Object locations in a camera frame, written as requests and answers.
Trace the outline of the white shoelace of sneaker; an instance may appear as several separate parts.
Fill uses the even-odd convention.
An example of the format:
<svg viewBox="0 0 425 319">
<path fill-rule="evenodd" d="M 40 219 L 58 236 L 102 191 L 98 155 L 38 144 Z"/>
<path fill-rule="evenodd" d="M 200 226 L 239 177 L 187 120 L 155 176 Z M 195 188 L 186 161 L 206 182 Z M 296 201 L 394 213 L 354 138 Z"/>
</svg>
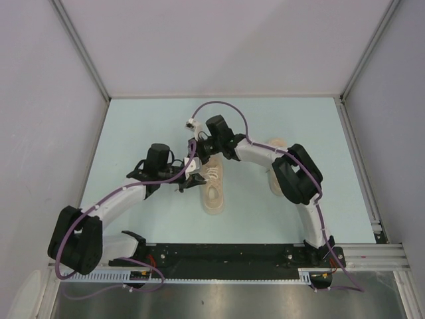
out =
<svg viewBox="0 0 425 319">
<path fill-rule="evenodd" d="M 213 181 L 220 179 L 220 170 L 218 167 L 208 167 L 205 171 L 205 180 Z"/>
</svg>

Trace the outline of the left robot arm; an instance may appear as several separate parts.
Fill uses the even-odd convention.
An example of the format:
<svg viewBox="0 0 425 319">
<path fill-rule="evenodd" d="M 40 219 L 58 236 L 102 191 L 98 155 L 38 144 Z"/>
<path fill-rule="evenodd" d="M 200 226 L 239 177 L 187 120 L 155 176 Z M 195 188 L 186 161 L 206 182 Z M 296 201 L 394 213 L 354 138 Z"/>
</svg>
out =
<svg viewBox="0 0 425 319">
<path fill-rule="evenodd" d="M 137 266 L 147 258 L 146 240 L 131 231 L 105 236 L 105 229 L 135 204 L 146 200 L 162 184 L 177 184 L 180 190 L 204 183 L 198 173 L 201 162 L 196 157 L 197 142 L 189 140 L 189 154 L 174 164 L 169 146 L 152 144 L 145 159 L 127 174 L 123 184 L 98 202 L 83 208 L 65 207 L 54 228 L 48 256 L 55 261 L 59 279 L 60 266 L 72 274 L 90 274 L 99 264 Z"/>
</svg>

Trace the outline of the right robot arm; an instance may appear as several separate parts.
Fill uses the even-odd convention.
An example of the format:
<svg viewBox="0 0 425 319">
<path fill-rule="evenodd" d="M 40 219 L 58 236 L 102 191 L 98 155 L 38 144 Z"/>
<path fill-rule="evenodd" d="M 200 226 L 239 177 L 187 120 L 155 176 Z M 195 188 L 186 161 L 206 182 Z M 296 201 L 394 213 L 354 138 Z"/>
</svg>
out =
<svg viewBox="0 0 425 319">
<path fill-rule="evenodd" d="M 201 138 L 202 124 L 190 118 L 186 129 L 192 131 L 197 143 L 196 156 L 206 164 L 211 156 L 222 154 L 228 160 L 255 163 L 270 169 L 276 176 L 283 196 L 297 206 L 304 229 L 307 261 L 323 266 L 330 259 L 333 236 L 326 228 L 319 200 L 323 196 L 323 175 L 305 148 L 294 144 L 280 148 L 254 142 L 245 132 L 235 134 L 221 115 L 206 122 L 210 135 Z"/>
</svg>

